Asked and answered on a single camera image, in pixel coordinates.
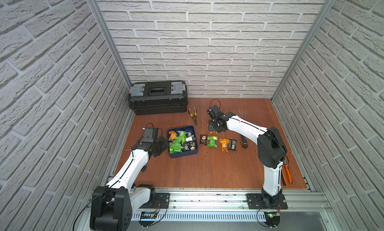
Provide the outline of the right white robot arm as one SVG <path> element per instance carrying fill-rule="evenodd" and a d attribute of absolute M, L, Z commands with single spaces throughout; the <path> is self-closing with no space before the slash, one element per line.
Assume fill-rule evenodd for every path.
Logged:
<path fill-rule="evenodd" d="M 258 146 L 258 158 L 264 166 L 262 193 L 269 198 L 276 198 L 282 189 L 282 167 L 287 154 L 280 132 L 274 127 L 268 129 L 247 122 L 231 112 L 225 114 L 217 106 L 208 109 L 207 113 L 211 118 L 210 131 L 236 132 Z"/>

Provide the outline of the orange cookie packet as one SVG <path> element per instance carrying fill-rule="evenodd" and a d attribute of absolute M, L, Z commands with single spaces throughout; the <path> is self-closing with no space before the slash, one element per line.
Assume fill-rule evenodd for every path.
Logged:
<path fill-rule="evenodd" d="M 228 148 L 229 148 L 229 144 L 230 144 L 230 140 L 228 139 L 219 139 L 219 142 L 221 144 L 221 151 L 222 152 L 228 152 Z"/>

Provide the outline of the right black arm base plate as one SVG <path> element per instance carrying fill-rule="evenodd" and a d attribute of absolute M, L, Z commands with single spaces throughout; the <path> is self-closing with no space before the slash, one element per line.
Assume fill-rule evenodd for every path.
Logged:
<path fill-rule="evenodd" d="M 287 210 L 288 205 L 285 196 L 278 193 L 270 197 L 268 194 L 246 194 L 248 207 L 250 210 L 268 209 L 268 210 Z"/>

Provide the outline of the black cookie packet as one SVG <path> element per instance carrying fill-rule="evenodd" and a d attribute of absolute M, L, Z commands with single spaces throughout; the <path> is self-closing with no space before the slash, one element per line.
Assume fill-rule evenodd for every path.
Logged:
<path fill-rule="evenodd" d="M 228 150 L 236 151 L 237 150 L 236 147 L 237 147 L 237 140 L 230 140 Z"/>
<path fill-rule="evenodd" d="M 200 144 L 206 146 L 208 143 L 208 136 L 207 135 L 200 135 Z"/>

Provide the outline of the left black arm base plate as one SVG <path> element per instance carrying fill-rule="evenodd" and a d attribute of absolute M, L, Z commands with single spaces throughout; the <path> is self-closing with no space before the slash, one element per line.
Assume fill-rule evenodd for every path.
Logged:
<path fill-rule="evenodd" d="M 166 209 L 169 206 L 170 193 L 156 193 L 141 209 Z"/>

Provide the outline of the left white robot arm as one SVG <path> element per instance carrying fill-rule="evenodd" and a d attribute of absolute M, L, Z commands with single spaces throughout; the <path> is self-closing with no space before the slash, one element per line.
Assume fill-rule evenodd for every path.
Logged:
<path fill-rule="evenodd" d="M 169 143 L 164 137 L 139 139 L 113 179 L 93 191 L 91 230 L 125 231 L 134 213 L 142 207 L 155 208 L 157 216 L 166 201 L 157 200 L 153 185 L 135 185 L 134 182 L 150 158 L 161 155 L 168 148 Z"/>

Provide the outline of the dark blue storage box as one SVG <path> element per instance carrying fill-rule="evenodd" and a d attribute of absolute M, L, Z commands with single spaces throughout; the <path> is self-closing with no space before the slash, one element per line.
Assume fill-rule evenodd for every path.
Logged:
<path fill-rule="evenodd" d="M 198 153 L 197 135 L 193 126 L 170 129 L 167 137 L 170 158 L 181 158 Z"/>

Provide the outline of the green cookie packet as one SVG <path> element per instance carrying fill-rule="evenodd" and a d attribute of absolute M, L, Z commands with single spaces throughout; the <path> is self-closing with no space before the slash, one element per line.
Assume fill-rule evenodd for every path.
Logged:
<path fill-rule="evenodd" d="M 217 148 L 216 142 L 218 140 L 218 137 L 216 137 L 216 136 L 208 136 L 207 140 L 208 140 L 207 141 L 208 142 L 208 144 L 207 144 L 208 147 L 210 147 L 210 148 Z"/>

